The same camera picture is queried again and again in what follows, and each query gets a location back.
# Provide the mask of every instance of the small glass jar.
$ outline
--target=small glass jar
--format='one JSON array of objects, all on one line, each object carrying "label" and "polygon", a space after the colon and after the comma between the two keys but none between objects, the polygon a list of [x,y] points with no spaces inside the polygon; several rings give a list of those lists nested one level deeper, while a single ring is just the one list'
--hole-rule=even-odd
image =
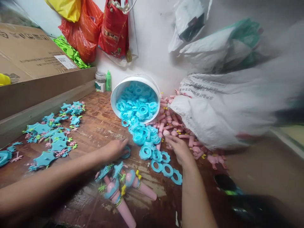
[{"label": "small glass jar", "polygon": [[97,71],[95,73],[95,78],[98,83],[105,83],[106,74]]}]

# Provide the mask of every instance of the plastic bucket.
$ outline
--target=plastic bucket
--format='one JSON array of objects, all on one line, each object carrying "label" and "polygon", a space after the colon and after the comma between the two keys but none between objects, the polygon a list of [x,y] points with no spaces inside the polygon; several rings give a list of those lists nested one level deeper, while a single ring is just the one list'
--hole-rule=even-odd
[{"label": "plastic bucket", "polygon": [[154,116],[150,120],[147,119],[147,120],[144,121],[144,123],[149,123],[153,119],[156,118],[156,116],[159,112],[160,101],[161,101],[161,92],[159,91],[159,88],[158,88],[157,84],[155,83],[155,81],[150,76],[148,76],[146,74],[139,73],[139,74],[133,74],[133,75],[127,76],[114,88],[114,90],[111,94],[112,109],[113,109],[114,113],[116,114],[116,116],[118,116],[121,119],[120,111],[117,110],[117,108],[116,108],[116,102],[120,98],[120,95],[124,91],[124,89],[130,85],[131,81],[142,82],[142,83],[148,85],[156,93],[157,106],[158,106],[157,107],[157,112],[154,114]]}]

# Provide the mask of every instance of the hand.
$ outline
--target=hand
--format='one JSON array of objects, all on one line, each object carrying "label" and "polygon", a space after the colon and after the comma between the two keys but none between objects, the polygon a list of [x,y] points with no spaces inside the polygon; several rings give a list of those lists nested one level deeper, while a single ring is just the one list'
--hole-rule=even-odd
[{"label": "hand", "polygon": [[195,162],[188,145],[182,139],[175,136],[166,136],[166,142],[172,146],[181,166],[184,167]]},{"label": "hand", "polygon": [[129,139],[127,138],[113,140],[95,152],[102,157],[103,163],[108,164],[119,159],[128,152],[128,150],[124,150],[128,142]]}]

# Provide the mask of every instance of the left hand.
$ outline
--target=left hand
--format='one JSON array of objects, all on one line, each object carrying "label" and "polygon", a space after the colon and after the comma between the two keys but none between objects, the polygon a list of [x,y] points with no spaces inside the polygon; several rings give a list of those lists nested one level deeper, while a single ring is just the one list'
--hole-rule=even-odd
[{"label": "left hand", "polygon": [[108,164],[119,159],[121,156],[128,152],[128,150],[124,150],[128,142],[129,139],[127,138],[113,140],[104,147],[95,151],[95,153],[98,153],[102,157],[103,163]]}]

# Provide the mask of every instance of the label on box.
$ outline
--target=label on box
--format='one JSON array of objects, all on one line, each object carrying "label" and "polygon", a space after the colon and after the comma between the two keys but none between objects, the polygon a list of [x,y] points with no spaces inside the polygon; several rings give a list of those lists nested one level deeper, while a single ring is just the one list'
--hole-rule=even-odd
[{"label": "label on box", "polygon": [[77,68],[77,66],[74,63],[72,63],[72,61],[66,55],[54,55],[54,57],[56,59],[58,59],[58,61],[62,65],[64,65],[68,70],[73,69],[73,68]]}]

